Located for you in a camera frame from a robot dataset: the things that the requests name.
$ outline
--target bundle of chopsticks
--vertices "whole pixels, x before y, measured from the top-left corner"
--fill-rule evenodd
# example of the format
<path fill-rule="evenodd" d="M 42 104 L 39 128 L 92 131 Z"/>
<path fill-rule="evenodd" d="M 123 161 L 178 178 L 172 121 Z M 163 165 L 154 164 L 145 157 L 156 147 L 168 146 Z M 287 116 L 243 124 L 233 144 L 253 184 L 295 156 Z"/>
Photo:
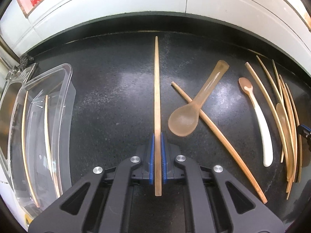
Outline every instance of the bundle of chopsticks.
<path fill-rule="evenodd" d="M 256 56 L 262 68 L 264 69 L 270 84 L 273 88 L 273 91 L 276 95 L 278 103 L 274 107 L 270 96 L 268 95 L 265 87 L 260 81 L 259 77 L 256 75 L 255 71 L 252 69 L 250 64 L 247 62 L 245 65 L 247 69 L 250 71 L 251 75 L 257 82 L 260 87 L 262 93 L 264 94 L 268 105 L 272 111 L 273 117 L 276 122 L 276 126 L 278 127 L 280 138 L 282 141 L 282 153 L 281 153 L 281 163 L 285 157 L 286 169 L 287 169 L 287 199 L 290 195 L 290 190 L 292 184 L 297 181 L 300 182 L 301 179 L 301 168 L 302 168 L 302 142 L 301 136 L 299 135 L 297 138 L 296 127 L 299 125 L 299 119 L 297 115 L 297 110 L 295 107 L 295 103 L 293 97 L 290 93 L 290 89 L 286 83 L 284 83 L 282 76 L 278 74 L 274 60 L 272 60 L 273 68 L 276 75 L 277 85 L 274 83 L 270 73 L 266 69 L 263 62 L 260 60 L 258 56 Z M 297 163 L 298 159 L 298 144 L 299 144 L 299 163 Z"/>
<path fill-rule="evenodd" d="M 299 119 L 296 111 L 296 107 L 293 101 L 293 97 L 290 93 L 288 85 L 284 83 L 281 75 L 278 74 L 274 61 L 273 68 L 276 75 L 276 80 L 278 84 L 278 88 L 276 87 L 271 75 L 269 74 L 268 70 L 266 69 L 263 62 L 260 60 L 258 56 L 256 56 L 259 63 L 263 67 L 270 83 L 273 88 L 273 91 L 276 94 L 276 98 L 278 103 L 276 106 L 271 101 L 269 94 L 267 93 L 264 85 L 262 84 L 261 80 L 251 67 L 251 65 L 246 62 L 245 66 L 253 76 L 254 80 L 258 84 L 259 88 L 261 89 L 265 99 L 272 111 L 273 117 L 276 122 L 276 126 L 278 128 L 280 138 L 282 141 L 282 153 L 281 153 L 281 163 L 283 162 L 283 158 L 285 158 L 286 162 L 286 169 L 287 169 L 287 199 L 290 194 L 290 190 L 292 187 L 293 182 L 297 179 L 300 182 L 301 179 L 301 167 L 302 167 L 302 144 L 301 144 L 301 136 L 299 135 L 299 164 L 298 164 L 298 174 L 296 174 L 297 169 L 297 133 L 296 133 L 296 126 L 299 125 Z M 187 101 L 191 102 L 192 99 L 174 82 L 172 82 L 172 86 L 181 94 L 181 96 Z M 202 111 L 200 110 L 200 117 L 202 120 L 209 126 L 209 128 L 213 131 L 213 133 L 218 137 L 218 139 L 222 142 L 224 147 L 228 150 L 234 160 L 237 162 L 239 167 L 242 169 L 244 174 L 247 176 L 251 184 L 253 185 L 254 189 L 256 190 L 257 194 L 259 195 L 260 199 L 263 203 L 267 202 L 267 199 L 260 188 L 259 184 L 257 183 L 256 179 L 245 165 L 244 161 L 241 159 L 239 154 L 230 144 L 230 142 L 226 139 L 226 137 L 222 134 L 222 132 L 217 128 L 217 126 L 211 121 L 211 119 Z"/>

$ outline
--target chopstick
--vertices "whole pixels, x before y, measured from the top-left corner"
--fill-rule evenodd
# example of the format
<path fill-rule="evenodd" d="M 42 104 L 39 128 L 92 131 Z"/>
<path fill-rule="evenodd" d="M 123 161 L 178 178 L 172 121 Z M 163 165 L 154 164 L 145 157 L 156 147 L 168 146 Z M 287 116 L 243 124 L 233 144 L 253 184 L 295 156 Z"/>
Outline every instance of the chopstick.
<path fill-rule="evenodd" d="M 280 93 L 281 100 L 282 100 L 281 104 L 284 105 L 284 99 L 283 99 L 283 92 L 282 92 L 281 82 L 280 82 L 280 79 L 279 79 L 279 74 L 277 72 L 274 60 L 272 60 L 272 65 L 273 65 L 274 73 L 275 73 L 275 76 L 276 76 L 277 85 L 279 87 L 279 93 Z M 284 148 L 282 147 L 281 160 L 280 160 L 281 163 L 283 163 L 283 158 L 284 158 Z"/>
<path fill-rule="evenodd" d="M 49 171 L 52 177 L 52 181 L 54 184 L 54 189 L 57 198 L 60 197 L 59 186 L 56 171 L 52 169 L 52 155 L 51 155 L 51 148 L 50 148 L 50 141 L 49 141 L 49 125 L 48 125 L 48 95 L 45 96 L 45 110 L 44 110 L 44 138 L 45 138 L 45 151 L 46 151 L 46 158 L 48 161 Z"/>
<path fill-rule="evenodd" d="M 162 158 L 161 158 L 161 103 L 160 103 L 160 63 L 158 37 L 155 38 L 154 71 L 154 118 L 155 118 L 155 196 L 162 195 Z"/>
<path fill-rule="evenodd" d="M 266 75 L 267 75 L 267 77 L 268 77 L 268 79 L 270 81 L 270 84 L 272 86 L 272 89 L 273 89 L 273 91 L 274 91 L 274 93 L 276 95 L 277 100 L 279 101 L 279 103 L 282 103 L 281 95 L 280 95 L 280 93 L 279 93 L 279 91 L 278 91 L 278 89 L 277 89 L 277 87 L 276 87 L 276 85 L 275 85 L 275 83 L 274 83 L 274 81 L 273 81 L 269 71 L 267 70 L 267 68 L 265 67 L 265 65 L 261 61 L 261 59 L 258 57 L 258 55 L 256 55 L 256 58 L 258 59 L 259 63 L 261 64 L 261 66 L 263 68 L 263 70 L 265 71 L 265 73 L 266 73 Z"/>
<path fill-rule="evenodd" d="M 26 178 L 27 178 L 27 183 L 29 186 L 30 194 L 32 195 L 32 198 L 34 200 L 36 207 L 39 208 L 40 203 L 36 197 L 35 191 L 32 187 L 31 182 L 30 182 L 30 174 L 29 174 L 29 169 L 28 169 L 28 165 L 27 165 L 27 158 L 26 158 L 25 119 L 26 119 L 27 97 L 28 97 L 28 91 L 26 92 L 26 96 L 25 96 L 23 116 L 22 116 L 22 121 L 21 121 L 21 150 L 22 150 L 22 154 L 23 154 L 24 169 L 26 172 Z"/>
<path fill-rule="evenodd" d="M 289 120 L 290 120 L 290 127 L 291 127 L 291 135 L 292 135 L 292 146 L 293 146 L 293 151 L 294 151 L 294 174 L 293 174 L 293 181 L 295 180 L 296 176 L 296 167 L 297 167 L 297 133 L 296 133 L 296 123 L 294 119 L 294 113 L 293 113 L 293 108 L 290 102 L 290 98 L 288 95 L 288 92 L 285 87 L 285 83 L 282 79 L 282 76 L 279 75 L 280 77 L 280 82 L 283 90 L 283 96 L 285 100 L 285 105 L 287 108 Z"/>
<path fill-rule="evenodd" d="M 190 103 L 192 101 L 192 99 L 176 83 L 172 82 L 171 84 L 188 103 Z M 250 172 L 248 167 L 245 165 L 244 161 L 241 159 L 239 154 L 236 152 L 236 150 L 233 148 L 233 146 L 226 139 L 226 137 L 221 133 L 221 131 L 217 128 L 217 126 L 209 119 L 209 117 L 202 110 L 200 110 L 200 117 L 209 126 L 209 128 L 212 130 L 212 132 L 218 137 L 218 139 L 222 142 L 224 147 L 228 150 L 228 152 L 231 154 L 231 156 L 237 162 L 239 167 L 242 169 L 242 171 L 244 172 L 246 177 L 251 182 L 252 186 L 256 190 L 256 192 L 259 195 L 262 202 L 267 203 L 267 198 L 265 197 L 265 194 L 261 190 L 256 179 L 254 178 L 254 176 L 252 175 L 252 173 Z"/>
<path fill-rule="evenodd" d="M 290 93 L 290 89 L 288 87 L 288 85 L 285 83 L 285 86 L 287 88 L 287 92 L 289 94 L 289 97 L 290 97 L 290 101 L 291 101 L 291 104 L 292 104 L 292 107 L 293 107 L 293 111 L 294 111 L 294 114 L 295 114 L 295 119 L 296 119 L 296 125 L 299 126 L 299 118 L 298 118 L 298 114 L 297 114 L 297 110 L 296 110 L 296 106 L 295 106 L 295 103 L 294 103 L 294 100 L 293 100 L 293 97 Z M 298 135 L 298 140 L 299 140 L 299 171 L 298 171 L 298 182 L 300 182 L 301 180 L 301 170 L 302 170 L 302 141 L 301 141 L 301 135 L 299 134 Z"/>

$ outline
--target transparent plastic bin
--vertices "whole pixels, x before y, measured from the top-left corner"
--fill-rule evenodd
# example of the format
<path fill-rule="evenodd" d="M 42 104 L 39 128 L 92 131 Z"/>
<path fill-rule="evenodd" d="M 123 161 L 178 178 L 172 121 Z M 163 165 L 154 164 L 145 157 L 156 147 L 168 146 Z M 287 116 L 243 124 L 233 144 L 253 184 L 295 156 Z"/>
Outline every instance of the transparent plastic bin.
<path fill-rule="evenodd" d="M 76 95 L 71 75 L 69 64 L 39 75 L 21 87 L 13 107 L 11 181 L 19 204 L 32 218 L 71 187 L 69 136 Z"/>

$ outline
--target black countertop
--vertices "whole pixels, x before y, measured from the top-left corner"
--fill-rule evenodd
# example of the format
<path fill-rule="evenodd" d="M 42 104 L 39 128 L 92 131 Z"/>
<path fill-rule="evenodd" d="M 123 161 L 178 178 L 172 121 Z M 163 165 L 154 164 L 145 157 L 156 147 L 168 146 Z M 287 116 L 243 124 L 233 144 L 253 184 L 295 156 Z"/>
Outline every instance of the black countertop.
<path fill-rule="evenodd" d="M 303 140 L 301 182 L 293 184 L 286 200 L 286 171 L 285 164 L 280 163 L 279 133 L 263 94 L 244 65 L 245 62 L 251 64 L 276 105 L 256 54 L 207 37 L 175 32 L 109 34 L 57 46 L 35 57 L 40 62 L 40 72 L 62 63 L 73 67 L 72 82 L 77 94 L 69 150 L 72 183 L 95 166 L 113 167 L 133 156 L 136 146 L 146 143 L 153 133 L 155 36 L 159 37 L 161 123 L 168 141 L 203 166 L 223 166 L 257 195 L 237 163 L 202 120 L 187 137 L 175 136 L 167 125 L 170 114 L 185 104 L 170 83 L 176 82 L 193 98 L 217 61 L 225 60 L 230 68 L 202 109 L 244 160 L 268 199 L 266 205 L 284 224 L 290 225 L 310 198 L 311 153 L 307 143 Z M 271 60 L 261 59 L 275 79 Z M 311 126 L 310 87 L 284 67 L 276 66 L 291 90 L 300 122 Z M 248 96 L 239 87 L 240 77 L 248 78 L 253 84 L 255 97 L 267 120 L 274 151 L 270 167 L 263 166 L 258 122 Z M 183 221 L 180 187 L 164 186 L 162 197 L 154 196 L 153 187 L 135 188 L 130 232 L 183 232 Z"/>

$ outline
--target black gripper frame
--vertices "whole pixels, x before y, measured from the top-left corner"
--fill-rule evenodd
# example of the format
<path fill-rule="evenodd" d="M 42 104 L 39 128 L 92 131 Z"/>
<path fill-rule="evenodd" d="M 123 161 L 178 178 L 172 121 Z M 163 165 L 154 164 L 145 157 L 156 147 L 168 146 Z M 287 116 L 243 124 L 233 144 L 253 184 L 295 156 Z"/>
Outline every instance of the black gripper frame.
<path fill-rule="evenodd" d="M 282 221 L 225 169 L 199 166 L 187 156 L 177 161 L 180 150 L 165 134 L 161 147 L 164 183 L 183 185 L 186 233 L 285 232 Z M 150 136 L 136 150 L 139 162 L 127 158 L 89 172 L 39 214 L 28 232 L 127 233 L 134 186 L 153 183 L 153 151 Z"/>
<path fill-rule="evenodd" d="M 311 151 L 311 129 L 304 124 L 300 124 L 297 127 L 297 133 L 307 139 L 309 151 Z"/>

